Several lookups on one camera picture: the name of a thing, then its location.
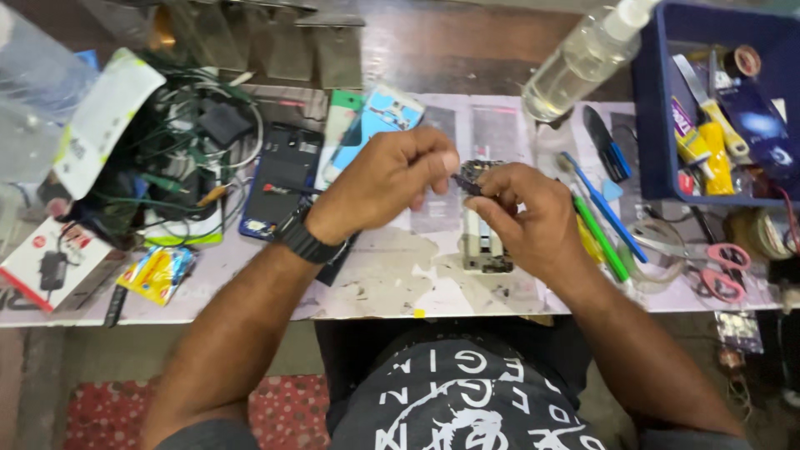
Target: blue plastic crate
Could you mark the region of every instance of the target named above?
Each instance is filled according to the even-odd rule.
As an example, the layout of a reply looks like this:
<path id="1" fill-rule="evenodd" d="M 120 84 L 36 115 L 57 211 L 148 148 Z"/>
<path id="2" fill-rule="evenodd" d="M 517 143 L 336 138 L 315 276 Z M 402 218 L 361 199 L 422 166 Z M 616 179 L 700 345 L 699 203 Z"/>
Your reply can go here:
<path id="1" fill-rule="evenodd" d="M 726 9 L 686 2 L 662 2 L 642 30 L 642 49 L 632 63 L 642 197 L 686 203 L 782 206 L 780 199 L 745 195 L 686 195 L 678 188 L 678 152 L 670 99 L 674 95 L 690 114 L 694 101 L 673 64 L 668 42 L 747 44 L 761 56 L 758 76 L 768 98 L 784 98 L 792 145 L 800 145 L 800 20 L 756 10 Z M 793 197 L 795 205 L 800 199 Z"/>

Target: person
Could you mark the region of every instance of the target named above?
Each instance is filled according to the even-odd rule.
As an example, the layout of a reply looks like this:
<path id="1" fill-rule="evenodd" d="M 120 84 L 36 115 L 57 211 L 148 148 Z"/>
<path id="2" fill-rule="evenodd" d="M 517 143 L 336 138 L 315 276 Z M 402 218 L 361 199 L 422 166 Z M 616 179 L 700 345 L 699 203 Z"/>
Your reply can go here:
<path id="1" fill-rule="evenodd" d="M 375 135 L 320 195 L 305 228 L 335 246 L 407 207 L 419 209 L 428 189 L 446 193 L 458 168 L 453 143 L 433 128 Z M 330 385 L 330 448 L 604 449 L 576 412 L 592 356 L 640 427 L 642 448 L 749 448 L 692 359 L 584 251 L 566 186 L 521 163 L 495 167 L 478 184 L 482 196 L 465 206 L 571 318 L 553 329 L 520 318 L 400 319 L 414 326 L 395 339 L 318 326 L 332 336 L 318 337 Z M 276 241 L 214 296 L 166 366 L 146 418 L 145 450 L 258 448 L 248 395 L 320 267 Z M 377 322 L 372 331 L 398 323 Z M 386 349 L 372 355 L 376 342 Z"/>

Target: red patterned floor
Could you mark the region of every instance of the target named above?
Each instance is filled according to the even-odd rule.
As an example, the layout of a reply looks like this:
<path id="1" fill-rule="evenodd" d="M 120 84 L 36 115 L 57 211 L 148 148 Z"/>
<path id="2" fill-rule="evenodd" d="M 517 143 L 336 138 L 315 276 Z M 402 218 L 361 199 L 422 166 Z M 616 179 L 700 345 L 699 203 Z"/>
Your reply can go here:
<path id="1" fill-rule="evenodd" d="M 70 395 L 64 450 L 135 450 L 157 381 L 84 383 Z M 321 375 L 271 376 L 250 394 L 261 448 L 327 448 L 328 387 Z"/>

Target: glue tube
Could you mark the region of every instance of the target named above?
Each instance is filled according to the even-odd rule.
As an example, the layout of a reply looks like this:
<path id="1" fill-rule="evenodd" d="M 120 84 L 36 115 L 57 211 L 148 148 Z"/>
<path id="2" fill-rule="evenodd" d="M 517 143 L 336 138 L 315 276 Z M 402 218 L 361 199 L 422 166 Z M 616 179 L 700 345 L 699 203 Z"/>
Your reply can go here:
<path id="1" fill-rule="evenodd" d="M 722 125 L 714 121 L 703 123 L 698 127 L 703 140 L 706 141 L 711 157 L 708 158 L 708 167 L 714 172 L 714 177 L 706 177 L 706 195 L 733 195 L 734 184 L 730 181 L 730 164 L 725 153 L 725 140 Z"/>
<path id="2" fill-rule="evenodd" d="M 706 180 L 714 179 L 714 172 L 708 167 L 711 151 L 708 149 L 706 140 L 698 133 L 689 115 L 675 97 L 672 98 L 672 119 L 675 123 L 678 154 L 687 165 L 700 167 Z"/>

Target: hand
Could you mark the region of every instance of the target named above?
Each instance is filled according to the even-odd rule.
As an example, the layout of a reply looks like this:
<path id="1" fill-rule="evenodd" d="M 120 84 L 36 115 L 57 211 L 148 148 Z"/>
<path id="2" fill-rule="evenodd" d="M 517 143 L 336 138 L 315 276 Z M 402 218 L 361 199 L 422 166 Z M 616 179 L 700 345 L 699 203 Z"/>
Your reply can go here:
<path id="1" fill-rule="evenodd" d="M 446 194 L 459 165 L 455 146 L 435 128 L 378 133 L 319 196 L 306 228 L 336 245 L 357 231 L 382 227 L 407 207 L 421 208 L 428 186 Z"/>
<path id="2" fill-rule="evenodd" d="M 519 267 L 554 290 L 582 269 L 597 270 L 581 244 L 567 186 L 522 163 L 495 167 L 478 184 L 484 196 L 464 205 L 498 234 Z M 518 213 L 522 203 L 526 210 Z"/>

